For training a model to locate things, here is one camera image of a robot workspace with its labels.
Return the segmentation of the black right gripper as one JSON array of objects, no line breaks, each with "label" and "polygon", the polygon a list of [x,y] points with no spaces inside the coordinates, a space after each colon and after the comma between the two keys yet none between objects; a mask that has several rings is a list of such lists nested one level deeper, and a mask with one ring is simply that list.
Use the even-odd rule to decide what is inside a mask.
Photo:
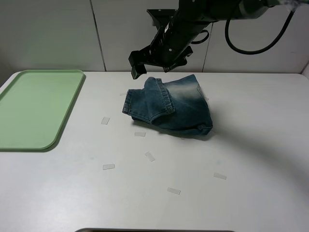
[{"label": "black right gripper", "polygon": [[161,67],[166,73],[186,65],[187,57],[193,53],[192,40],[192,34],[187,31],[159,29],[149,46],[130,53],[132,78],[147,74],[145,65]]}]

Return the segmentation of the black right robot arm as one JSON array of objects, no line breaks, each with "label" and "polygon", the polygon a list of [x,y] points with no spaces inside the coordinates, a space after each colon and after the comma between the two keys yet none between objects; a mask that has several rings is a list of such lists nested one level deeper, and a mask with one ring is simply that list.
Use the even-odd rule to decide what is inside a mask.
[{"label": "black right robot arm", "polygon": [[157,33],[147,47],[128,58],[133,79],[146,74],[146,65],[169,72],[187,64],[195,38],[209,24],[227,19],[256,19],[277,0],[181,0],[177,9],[148,9]]}]

